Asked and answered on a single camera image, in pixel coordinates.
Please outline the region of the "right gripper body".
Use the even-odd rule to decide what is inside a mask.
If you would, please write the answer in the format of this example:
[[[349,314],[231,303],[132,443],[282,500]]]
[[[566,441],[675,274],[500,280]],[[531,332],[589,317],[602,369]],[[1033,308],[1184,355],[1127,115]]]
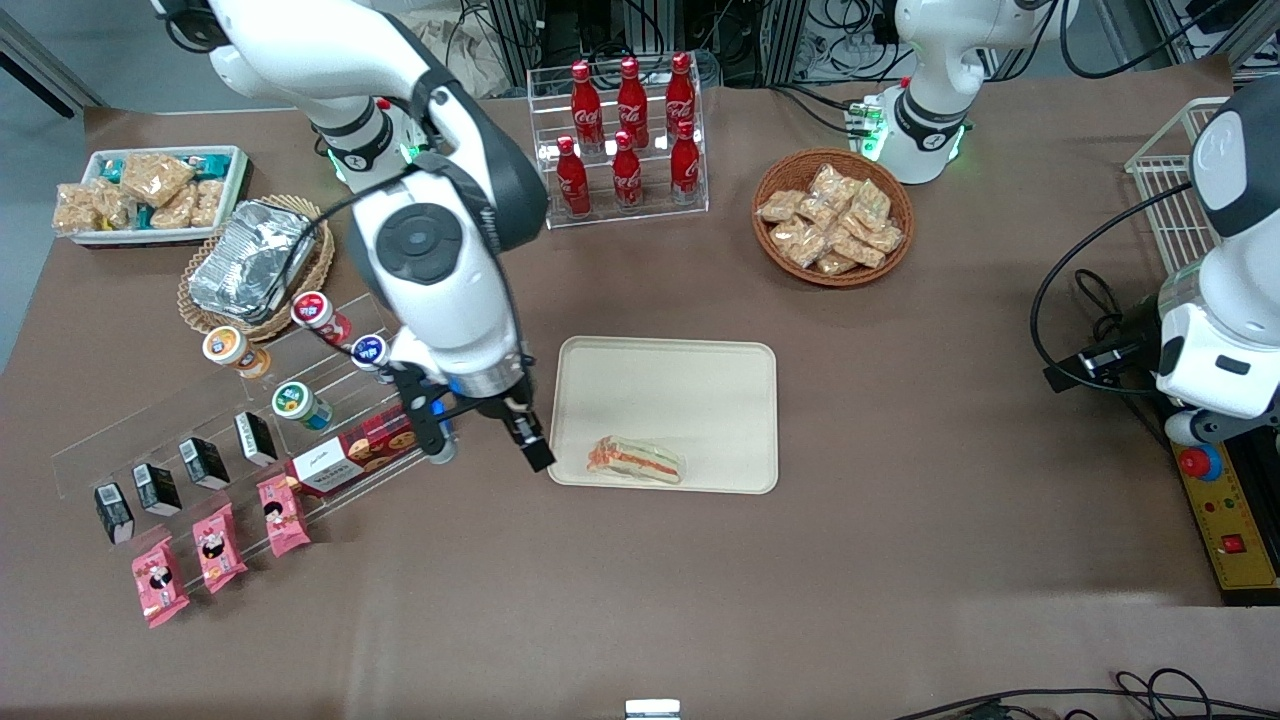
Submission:
[[[457,372],[442,364],[440,377],[451,396],[445,401],[448,409],[467,413],[471,406],[488,398],[498,398],[517,409],[532,404],[532,380],[525,363],[498,363],[476,372]]]

